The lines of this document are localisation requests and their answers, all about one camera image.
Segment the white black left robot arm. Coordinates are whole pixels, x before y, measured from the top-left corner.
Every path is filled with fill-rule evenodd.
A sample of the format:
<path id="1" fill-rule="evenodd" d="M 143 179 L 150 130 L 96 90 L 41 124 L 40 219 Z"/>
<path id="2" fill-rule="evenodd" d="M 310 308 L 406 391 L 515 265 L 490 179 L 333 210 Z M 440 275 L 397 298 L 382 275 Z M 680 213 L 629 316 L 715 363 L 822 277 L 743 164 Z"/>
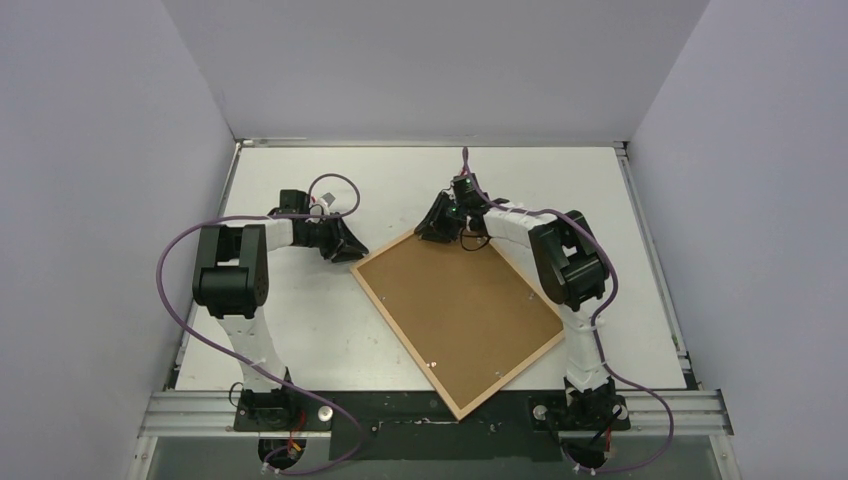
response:
<path id="1" fill-rule="evenodd" d="M 242 432 L 328 431 L 332 407 L 291 389 L 290 371 L 276 351 L 263 306 L 270 293 L 268 256 L 288 246 L 315 248 L 332 263 L 363 259 L 368 248 L 329 209 L 330 197 L 283 190 L 273 220 L 200 230 L 192 283 L 207 309 L 244 357 L 234 428 Z"/>

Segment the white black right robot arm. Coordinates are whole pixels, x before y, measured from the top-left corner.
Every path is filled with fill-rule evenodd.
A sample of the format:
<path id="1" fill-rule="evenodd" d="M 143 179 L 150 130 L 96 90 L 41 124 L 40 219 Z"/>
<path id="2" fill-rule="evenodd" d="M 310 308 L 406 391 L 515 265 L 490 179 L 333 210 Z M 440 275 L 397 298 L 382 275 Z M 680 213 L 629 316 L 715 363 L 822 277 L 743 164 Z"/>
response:
<path id="1" fill-rule="evenodd" d="M 475 175 L 454 177 L 415 227 L 422 240 L 449 243 L 470 234 L 528 248 L 540 286 L 566 331 L 564 417 L 575 430 L 608 429 L 626 417 L 599 344 L 598 320 L 582 306 L 606 292 L 609 267 L 583 214 L 532 211 L 480 192 Z"/>

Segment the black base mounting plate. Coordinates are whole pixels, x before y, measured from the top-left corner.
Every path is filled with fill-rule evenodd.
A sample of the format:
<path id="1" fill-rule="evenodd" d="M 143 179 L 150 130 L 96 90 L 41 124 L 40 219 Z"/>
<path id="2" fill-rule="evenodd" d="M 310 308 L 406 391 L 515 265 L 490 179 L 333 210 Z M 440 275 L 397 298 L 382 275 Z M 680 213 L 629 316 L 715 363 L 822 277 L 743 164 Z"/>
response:
<path id="1" fill-rule="evenodd" d="M 269 454 L 272 464 L 285 469 L 306 451 L 310 434 L 328 434 L 329 457 L 344 454 L 355 460 L 493 460 L 525 458 L 535 462 L 556 462 L 563 453 L 583 460 L 603 460 L 615 431 L 630 429 L 628 409 L 623 420 L 603 430 L 575 430 L 564 417 L 565 390 L 507 390 L 495 393 L 455 424 L 414 425 L 410 421 L 380 423 L 371 430 L 357 416 L 377 411 L 378 391 L 319 391 L 311 397 L 332 407 L 334 414 L 328 431 L 300 429 L 283 438 L 264 438 L 259 444 L 262 455 Z M 403 402 L 402 408 L 414 413 L 423 405 L 418 391 L 388 391 L 398 401 L 411 392 L 415 402 Z"/>

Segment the aluminium front extrusion rail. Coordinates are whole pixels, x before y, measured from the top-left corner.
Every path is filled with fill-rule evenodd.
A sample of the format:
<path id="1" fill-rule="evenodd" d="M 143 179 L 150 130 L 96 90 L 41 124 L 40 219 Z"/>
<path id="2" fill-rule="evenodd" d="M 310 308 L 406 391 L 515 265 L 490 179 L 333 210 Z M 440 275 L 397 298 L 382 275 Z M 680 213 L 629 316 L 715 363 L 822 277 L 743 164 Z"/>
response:
<path id="1" fill-rule="evenodd" d="M 457 420 L 433 391 L 418 391 L 423 405 L 414 413 L 401 403 L 415 402 L 413 394 L 402 393 L 395 401 L 388 391 L 376 393 L 377 411 L 358 415 L 358 421 L 368 430 L 380 423 L 410 421 L 414 425 L 455 424 Z M 630 421 L 630 432 L 643 435 L 663 435 L 668 432 L 665 408 L 653 396 L 635 390 L 624 390 Z M 734 430 L 722 393 L 715 391 L 665 390 L 659 395 L 672 410 L 676 436 L 732 436 Z M 283 438 L 289 432 L 264 427 L 238 427 L 242 417 L 233 405 L 235 398 L 225 391 L 166 391 L 154 393 L 141 424 L 141 437 L 256 437 Z"/>

